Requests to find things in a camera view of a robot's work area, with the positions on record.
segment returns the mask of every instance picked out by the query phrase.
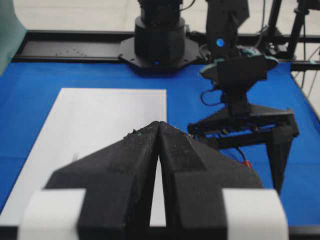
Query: black cylindrical base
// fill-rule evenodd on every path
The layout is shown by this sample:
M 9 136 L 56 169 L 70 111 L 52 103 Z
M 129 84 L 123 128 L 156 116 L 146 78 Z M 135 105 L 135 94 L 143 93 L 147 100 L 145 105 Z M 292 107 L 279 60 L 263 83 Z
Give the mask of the black cylindrical base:
M 149 27 L 141 17 L 135 19 L 134 51 L 155 64 L 167 64 L 185 53 L 185 21 L 175 26 Z

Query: blue led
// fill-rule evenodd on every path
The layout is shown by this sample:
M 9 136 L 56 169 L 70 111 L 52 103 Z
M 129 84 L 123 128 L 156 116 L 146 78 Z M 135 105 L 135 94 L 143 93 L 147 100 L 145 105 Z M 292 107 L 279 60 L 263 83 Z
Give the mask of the blue led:
M 219 47 L 219 48 L 222 48 L 225 46 L 225 41 L 219 37 L 217 40 L 216 40 L 216 45 Z

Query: blue tablecloth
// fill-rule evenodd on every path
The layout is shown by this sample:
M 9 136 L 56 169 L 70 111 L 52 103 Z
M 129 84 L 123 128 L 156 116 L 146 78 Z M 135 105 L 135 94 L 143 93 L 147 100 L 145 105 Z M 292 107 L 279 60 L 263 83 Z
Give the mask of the blue tablecloth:
M 200 93 L 211 88 L 199 76 L 200 65 L 170 74 L 139 74 L 126 64 L 11 63 L 0 77 L 0 210 L 61 88 L 167 89 L 168 123 L 187 131 L 188 123 L 203 119 L 221 106 L 209 107 Z M 288 222 L 320 224 L 320 123 L 294 83 L 290 64 L 281 63 L 248 93 L 251 103 L 291 108 L 300 135 L 294 139 L 282 188 Z M 206 97 L 216 103 L 220 93 Z M 267 188 L 272 187 L 264 145 L 242 148 Z M 233 149 L 224 154 L 241 159 Z

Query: cable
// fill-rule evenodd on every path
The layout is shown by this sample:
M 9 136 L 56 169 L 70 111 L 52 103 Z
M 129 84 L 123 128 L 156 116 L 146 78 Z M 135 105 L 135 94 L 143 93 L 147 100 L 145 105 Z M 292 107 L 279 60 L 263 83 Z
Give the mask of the cable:
M 191 7 L 193 6 L 193 4 L 195 4 L 195 2 L 196 2 L 196 0 L 193 0 L 189 6 L 187 6 L 186 8 L 182 8 L 182 9 L 180 9 L 180 12 L 182 12 L 182 11 L 184 11 L 184 10 L 187 10 L 187 9 L 191 8 Z
M 315 72 L 315 74 L 314 74 L 314 77 L 313 77 L 313 80 L 312 80 L 312 84 L 311 84 L 311 87 L 310 87 L 309 93 L 308 93 L 308 95 L 307 95 L 307 98 L 309 98 L 309 97 L 310 97 L 310 95 L 311 95 L 311 92 L 312 92 L 312 89 L 313 89 L 313 87 L 314 87 L 314 84 L 315 84 L 315 81 L 316 81 L 317 75 L 318 75 L 318 71 L 316 71 L 316 72 Z
M 244 152 L 241 151 L 241 149 L 239 147 L 237 147 L 237 146 L 234 147 L 234 149 L 237 150 L 241 154 L 241 157 L 242 157 L 243 161 L 246 162 L 247 159 L 246 159 L 246 156 L 245 156 Z
M 320 50 L 320 46 L 318 46 L 318 47 L 313 51 L 313 53 L 311 53 L 311 55 L 308 57 L 307 61 L 310 61 L 311 58 L 317 53 L 318 50 Z M 294 78 L 298 77 L 300 73 L 301 73 L 301 72 L 298 72 L 298 73 L 294 76 Z
M 204 48 L 207 47 L 207 46 L 208 46 L 208 44 L 204 44 L 204 45 L 199 47 L 199 53 L 200 53 L 201 57 L 203 58 L 203 60 L 205 60 L 206 62 L 211 61 L 211 53 L 210 53 L 210 51 L 207 51 L 206 55 L 204 55 L 204 53 L 203 53 Z
M 266 15 L 266 0 L 263 0 L 263 11 L 262 11 L 262 24 L 261 24 L 261 31 L 260 36 L 256 44 L 254 45 L 255 48 L 259 47 L 262 38 L 264 36 L 264 25 L 265 25 L 265 15 Z
M 201 96 L 200 96 L 200 99 L 201 99 L 201 102 L 206 105 L 206 106 L 217 106 L 217 105 L 220 105 L 220 104 L 223 104 L 222 102 L 217 102 L 217 103 L 212 103 L 212 104 L 209 104 L 209 103 L 206 103 L 204 101 L 204 95 L 207 94 L 207 93 L 212 93 L 216 91 L 216 89 L 211 89 L 211 90 L 207 90 L 207 91 L 204 91 L 203 93 L 201 93 Z
M 220 139 L 222 139 L 222 138 L 223 138 L 223 137 L 221 136 L 221 134 L 219 134 L 219 133 L 217 133 L 217 136 L 218 136 Z M 241 151 L 241 149 L 240 149 L 238 146 L 234 147 L 234 149 L 235 149 L 235 150 L 237 150 L 237 151 L 240 153 L 240 155 L 241 155 L 241 157 L 242 157 L 243 161 L 244 161 L 244 162 L 246 162 L 246 161 L 247 161 L 247 159 L 246 159 L 246 156 L 245 156 L 244 152 L 243 152 L 243 151 Z

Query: black cable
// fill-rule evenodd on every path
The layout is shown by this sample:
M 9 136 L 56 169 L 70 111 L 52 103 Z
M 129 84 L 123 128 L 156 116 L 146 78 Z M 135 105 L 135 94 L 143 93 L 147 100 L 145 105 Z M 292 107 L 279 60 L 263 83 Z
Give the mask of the black cable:
M 216 103 L 212 103 L 212 104 L 209 104 L 209 103 L 206 103 L 205 100 L 204 100 L 204 96 L 205 94 L 207 93 L 212 93 L 216 91 L 216 89 L 211 89 L 211 90 L 207 90 L 207 91 L 204 91 L 203 93 L 201 93 L 201 96 L 200 96 L 200 99 L 201 99 L 201 102 L 206 105 L 206 106 L 217 106 L 217 105 L 220 105 L 220 104 L 223 104 L 222 102 L 216 102 Z
M 195 4 L 195 2 L 196 2 L 196 0 L 193 0 L 189 6 L 187 6 L 186 8 L 182 8 L 182 9 L 180 9 L 180 12 L 182 12 L 182 11 L 184 11 L 184 10 L 187 10 L 187 9 L 191 8 L 191 7 L 193 6 L 193 4 Z
M 263 11 L 262 11 L 262 24 L 261 24 L 261 31 L 260 36 L 256 44 L 254 45 L 255 48 L 259 47 L 262 38 L 264 36 L 264 25 L 265 25 L 265 16 L 266 16 L 266 0 L 263 0 Z
M 223 137 L 221 136 L 221 134 L 219 134 L 219 133 L 217 133 L 217 136 L 218 136 L 220 139 L 222 139 L 222 138 L 223 138 Z M 247 159 L 246 159 L 246 156 L 245 156 L 244 152 L 243 152 L 243 151 L 241 151 L 241 149 L 240 149 L 238 146 L 234 147 L 234 149 L 235 149 L 235 150 L 237 150 L 237 151 L 240 153 L 240 155 L 241 155 L 241 157 L 242 157 L 243 161 L 244 161 L 244 162 L 246 162 L 246 161 L 247 161 Z
M 245 156 L 244 152 L 241 151 L 241 149 L 239 147 L 237 147 L 237 146 L 234 147 L 234 149 L 237 150 L 241 154 L 241 157 L 242 157 L 243 161 L 246 162 L 247 160 L 246 160 L 246 156 Z
M 309 93 L 308 93 L 308 95 L 307 95 L 307 98 L 309 98 L 310 95 L 311 95 L 311 92 L 312 92 L 312 89 L 314 88 L 314 84 L 315 84 L 317 75 L 318 75 L 318 71 L 316 71 L 315 74 L 314 74 L 314 77 L 313 77 L 313 80 L 312 80 L 312 84 L 311 84 L 311 87 L 310 87 L 310 89 L 309 89 Z
M 300 87 L 301 89 L 304 89 L 305 79 L 306 79 L 306 71 L 303 71 L 302 83 L 301 83 L 301 87 Z

